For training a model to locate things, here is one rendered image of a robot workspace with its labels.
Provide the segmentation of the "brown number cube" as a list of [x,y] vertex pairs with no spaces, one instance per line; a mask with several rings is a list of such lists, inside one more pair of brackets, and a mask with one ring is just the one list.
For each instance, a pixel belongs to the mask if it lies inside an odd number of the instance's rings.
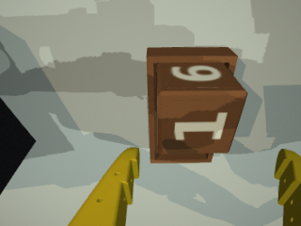
[[224,63],[157,63],[158,153],[228,153],[247,94]]

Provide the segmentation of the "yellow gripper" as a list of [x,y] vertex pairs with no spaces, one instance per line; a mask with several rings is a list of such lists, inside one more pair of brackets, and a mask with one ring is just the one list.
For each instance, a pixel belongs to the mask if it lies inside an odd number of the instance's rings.
[[[139,178],[139,163],[137,147],[122,152],[68,226],[125,226],[127,204],[133,204],[134,179]],[[281,149],[274,177],[279,179],[277,203],[284,206],[282,226],[301,226],[301,156]]]

